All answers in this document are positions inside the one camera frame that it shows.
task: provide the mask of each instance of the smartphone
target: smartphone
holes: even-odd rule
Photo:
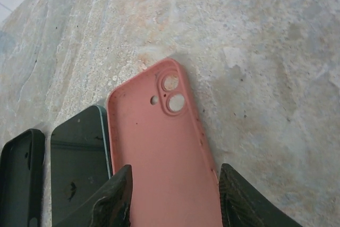
[[[106,110],[93,105],[51,135],[52,226],[112,177]]]

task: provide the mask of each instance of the gray stone surface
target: gray stone surface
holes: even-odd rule
[[[49,135],[157,60],[187,69],[218,168],[340,226],[339,0],[26,0],[0,28],[1,144]],[[44,226],[50,226],[47,139]]]

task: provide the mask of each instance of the dark textured object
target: dark textured object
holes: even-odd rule
[[[5,144],[0,160],[0,226],[40,226],[45,135],[30,129]]]
[[[229,164],[222,164],[219,194],[223,227],[302,227]]]
[[[56,227],[129,227],[131,197],[132,170],[125,165]]]
[[[106,110],[92,105],[51,135],[52,226],[82,206],[112,177]]]

